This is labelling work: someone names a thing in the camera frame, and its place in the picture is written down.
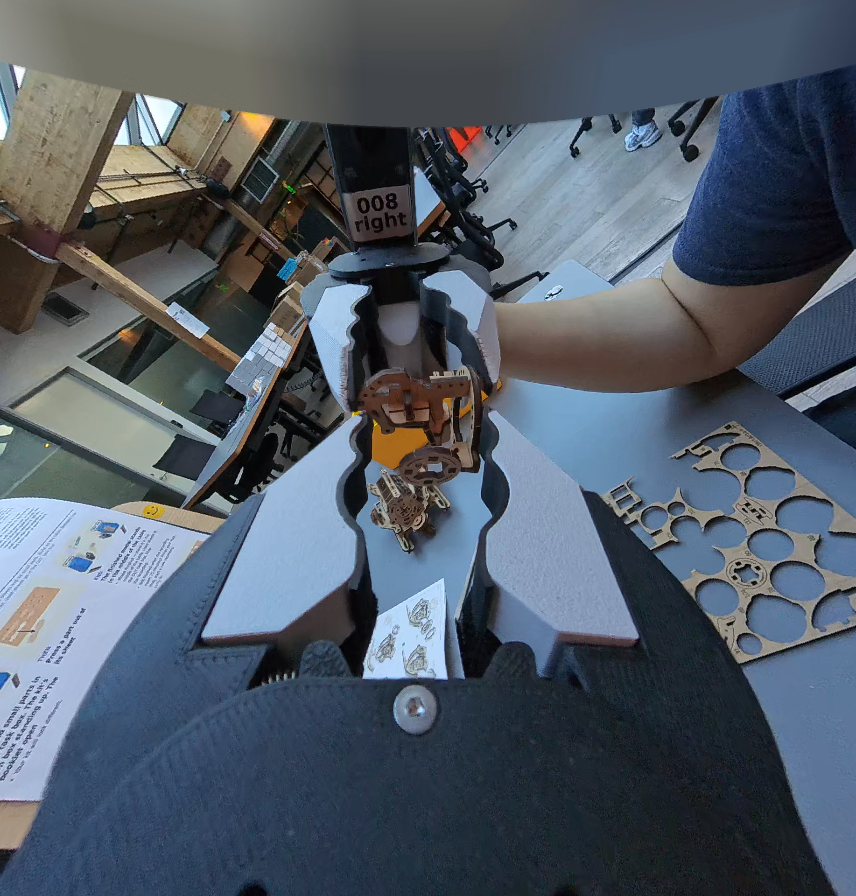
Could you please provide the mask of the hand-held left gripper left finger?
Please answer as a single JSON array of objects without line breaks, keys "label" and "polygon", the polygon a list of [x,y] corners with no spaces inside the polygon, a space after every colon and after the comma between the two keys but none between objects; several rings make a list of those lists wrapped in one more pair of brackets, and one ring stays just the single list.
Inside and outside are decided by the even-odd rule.
[{"label": "hand-held left gripper left finger", "polygon": [[365,536],[372,422],[346,420],[263,493],[205,623],[212,646],[267,644],[284,661],[331,641],[363,671],[378,606]]}]

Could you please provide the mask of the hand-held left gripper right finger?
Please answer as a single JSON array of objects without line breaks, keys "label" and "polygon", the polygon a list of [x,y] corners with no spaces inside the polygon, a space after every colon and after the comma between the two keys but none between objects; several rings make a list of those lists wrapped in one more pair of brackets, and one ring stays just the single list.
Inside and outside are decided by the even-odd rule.
[{"label": "hand-held left gripper right finger", "polygon": [[487,669],[493,644],[522,643],[549,678],[565,647],[638,641],[577,482],[495,410],[481,426],[481,528],[456,607],[464,676]]}]

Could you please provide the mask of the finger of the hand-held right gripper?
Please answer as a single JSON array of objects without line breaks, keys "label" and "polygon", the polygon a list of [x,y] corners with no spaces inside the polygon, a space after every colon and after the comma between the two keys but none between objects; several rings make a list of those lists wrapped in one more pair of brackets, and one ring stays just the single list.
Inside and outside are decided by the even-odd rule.
[{"label": "finger of the hand-held right gripper", "polygon": [[369,375],[366,312],[368,285],[318,275],[301,295],[310,336],[330,391],[344,412],[354,412]]},{"label": "finger of the hand-held right gripper", "polygon": [[482,391],[492,395],[501,374],[501,343],[488,293],[461,270],[434,273],[421,281],[421,311],[443,329],[463,363],[477,373]]}]

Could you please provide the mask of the person's right forearm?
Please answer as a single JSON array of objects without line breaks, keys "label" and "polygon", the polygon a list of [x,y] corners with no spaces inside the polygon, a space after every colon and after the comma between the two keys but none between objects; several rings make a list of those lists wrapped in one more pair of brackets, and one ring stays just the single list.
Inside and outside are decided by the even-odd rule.
[{"label": "person's right forearm", "polygon": [[770,343],[848,257],[777,283],[715,286],[669,260],[660,278],[565,300],[497,303],[501,374],[636,393],[725,374]]}]

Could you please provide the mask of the small wooden gear model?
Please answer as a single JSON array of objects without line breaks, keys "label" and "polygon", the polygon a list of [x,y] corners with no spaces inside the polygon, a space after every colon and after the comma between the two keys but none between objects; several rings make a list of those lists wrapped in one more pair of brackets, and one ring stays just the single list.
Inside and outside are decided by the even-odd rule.
[{"label": "small wooden gear model", "polygon": [[415,486],[406,482],[397,472],[383,468],[380,478],[368,486],[376,497],[370,518],[373,524],[395,535],[401,549],[414,551],[413,535],[423,531],[434,534],[430,510],[448,511],[451,502],[437,486]]}]

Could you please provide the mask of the group of small white boxes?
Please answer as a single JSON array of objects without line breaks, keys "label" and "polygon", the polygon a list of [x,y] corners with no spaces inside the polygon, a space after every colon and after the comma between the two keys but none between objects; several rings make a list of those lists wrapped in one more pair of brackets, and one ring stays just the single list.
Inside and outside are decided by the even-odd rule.
[{"label": "group of small white boxes", "polygon": [[284,330],[269,324],[241,357],[225,384],[243,394],[257,388],[255,383],[260,383],[259,389],[265,387],[288,361],[293,344]]}]

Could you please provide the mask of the black office chair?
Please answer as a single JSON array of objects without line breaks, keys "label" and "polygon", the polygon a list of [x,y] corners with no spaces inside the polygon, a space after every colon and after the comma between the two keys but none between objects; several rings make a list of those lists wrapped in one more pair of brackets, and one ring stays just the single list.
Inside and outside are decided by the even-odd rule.
[{"label": "black office chair", "polygon": [[446,227],[455,243],[452,252],[481,264],[490,272],[500,269],[504,264],[504,256],[496,248],[493,232],[504,225],[515,230],[517,222],[512,218],[504,218],[495,225],[485,226],[483,220],[468,211],[457,198],[444,147],[439,143],[431,143],[428,151],[432,159],[433,184],[449,212]]}]

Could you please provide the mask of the wooden-edged desk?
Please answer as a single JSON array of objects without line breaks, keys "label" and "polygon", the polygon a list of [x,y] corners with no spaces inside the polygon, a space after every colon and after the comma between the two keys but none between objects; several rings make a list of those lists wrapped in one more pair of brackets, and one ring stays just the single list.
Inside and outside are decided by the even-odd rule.
[{"label": "wooden-edged desk", "polygon": [[310,343],[308,321],[304,318],[284,364],[267,379],[253,404],[243,409],[226,437],[215,446],[184,499],[182,509],[191,510],[210,498],[223,487],[221,482],[230,476],[232,470],[243,463],[248,454],[259,449],[268,427],[275,419],[287,384],[300,370]]}]

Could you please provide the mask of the white paper notice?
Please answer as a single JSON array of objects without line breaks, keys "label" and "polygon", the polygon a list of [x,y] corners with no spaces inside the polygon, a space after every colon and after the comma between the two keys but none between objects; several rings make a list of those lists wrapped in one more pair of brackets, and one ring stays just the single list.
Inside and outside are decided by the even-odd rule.
[{"label": "white paper notice", "polygon": [[210,330],[207,324],[177,302],[167,306],[166,313],[196,339],[203,339]]}]

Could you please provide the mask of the assembly diagram leaflet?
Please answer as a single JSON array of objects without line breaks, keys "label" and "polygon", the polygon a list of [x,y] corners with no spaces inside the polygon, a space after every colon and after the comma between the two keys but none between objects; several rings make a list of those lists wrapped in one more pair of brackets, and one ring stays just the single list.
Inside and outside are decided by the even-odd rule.
[{"label": "assembly diagram leaflet", "polygon": [[447,679],[446,590],[443,579],[380,613],[364,679]]}]

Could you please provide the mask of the punched-out plywood sheet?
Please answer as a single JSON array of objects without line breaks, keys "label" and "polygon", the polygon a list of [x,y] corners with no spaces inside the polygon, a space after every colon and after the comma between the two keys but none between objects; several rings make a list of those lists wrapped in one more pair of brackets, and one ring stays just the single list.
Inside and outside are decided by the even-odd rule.
[{"label": "punched-out plywood sheet", "polygon": [[[674,526],[693,520],[702,530],[717,521],[730,520],[743,529],[736,546],[717,547],[724,565],[704,574],[692,570],[682,579],[691,598],[701,606],[703,586],[720,582],[736,596],[736,607],[726,612],[705,609],[705,614],[739,664],[765,658],[856,628],[856,574],[829,569],[818,559],[820,532],[796,531],[779,524],[780,509],[796,500],[824,502],[831,512],[827,532],[856,539],[856,518],[812,481],[786,462],[739,422],[730,421],[672,455],[674,461],[691,456],[700,473],[721,471],[739,484],[739,495],[729,512],[702,510],[691,504],[680,488],[663,502],[648,502],[633,488],[632,478],[603,494],[603,500],[627,526],[638,527],[659,551],[680,540]],[[778,588],[778,567],[801,567],[819,577],[820,593],[810,599],[794,597]],[[801,632],[788,641],[755,631],[750,613],[756,599],[778,599],[803,615]]]}]

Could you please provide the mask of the person in blue shirt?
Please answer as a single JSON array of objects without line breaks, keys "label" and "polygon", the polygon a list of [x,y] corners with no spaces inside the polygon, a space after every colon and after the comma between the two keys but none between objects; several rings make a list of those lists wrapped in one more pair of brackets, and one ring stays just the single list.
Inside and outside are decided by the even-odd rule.
[{"label": "person in blue shirt", "polygon": [[856,64],[724,97],[674,245],[701,283],[757,286],[856,251]]}]

